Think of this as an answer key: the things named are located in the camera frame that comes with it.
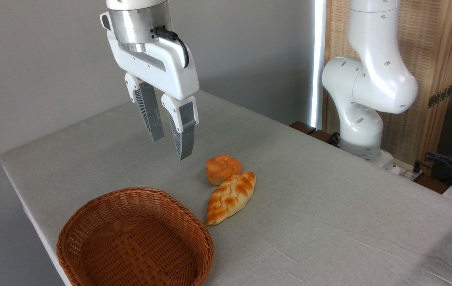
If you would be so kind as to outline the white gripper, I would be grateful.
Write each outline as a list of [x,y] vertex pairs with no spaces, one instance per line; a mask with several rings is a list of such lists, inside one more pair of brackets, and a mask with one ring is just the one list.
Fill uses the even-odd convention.
[[189,65],[185,68],[183,50],[178,43],[160,39],[146,43],[145,52],[131,52],[121,49],[111,31],[106,34],[117,64],[128,72],[125,83],[130,99],[137,104],[152,141],[164,137],[155,93],[157,88],[166,93],[162,95],[161,103],[168,112],[177,157],[183,160],[190,156],[194,128],[199,124],[193,96],[199,90],[199,80],[192,54],[189,54]]

